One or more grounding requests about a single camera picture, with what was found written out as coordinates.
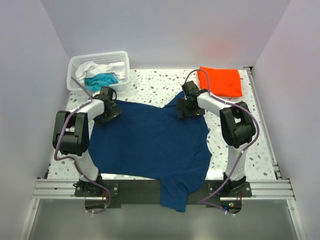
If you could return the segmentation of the navy blue t shirt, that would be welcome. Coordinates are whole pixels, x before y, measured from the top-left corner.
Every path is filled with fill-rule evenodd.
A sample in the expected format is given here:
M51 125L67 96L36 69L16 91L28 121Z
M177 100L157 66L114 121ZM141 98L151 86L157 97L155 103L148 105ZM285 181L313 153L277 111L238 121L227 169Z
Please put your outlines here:
M160 203L186 210L211 161L203 116L178 118L176 100L164 107L118 100L121 114L92 129L88 152L103 174L159 180Z

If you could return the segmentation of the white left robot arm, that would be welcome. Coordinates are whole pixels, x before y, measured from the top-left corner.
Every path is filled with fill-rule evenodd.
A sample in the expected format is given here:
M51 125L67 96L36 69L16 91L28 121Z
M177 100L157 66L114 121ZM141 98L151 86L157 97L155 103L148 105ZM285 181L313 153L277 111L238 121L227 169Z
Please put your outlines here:
M117 93L110 87L102 87L98 94L89 96L81 106L56 113L52 145L54 159L69 159L76 168L79 180L87 182L86 191L99 196L104 184L97 180L100 175L89 154L89 123L99 127L119 116L122 111L116 104Z

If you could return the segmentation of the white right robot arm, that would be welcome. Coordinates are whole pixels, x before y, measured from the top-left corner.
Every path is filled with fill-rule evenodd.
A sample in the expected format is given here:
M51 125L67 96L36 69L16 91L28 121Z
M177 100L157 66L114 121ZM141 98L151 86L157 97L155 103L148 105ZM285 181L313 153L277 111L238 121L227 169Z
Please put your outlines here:
M192 81L182 85L184 97L176 100L177 116L197 117L209 111L220 119L221 134L228 145L227 168L223 173L223 192L230 197L240 190L240 184L246 181L245 162L246 150L259 136L255 126L255 118L251 115L248 105L241 101L232 103L222 99L206 89L199 89Z

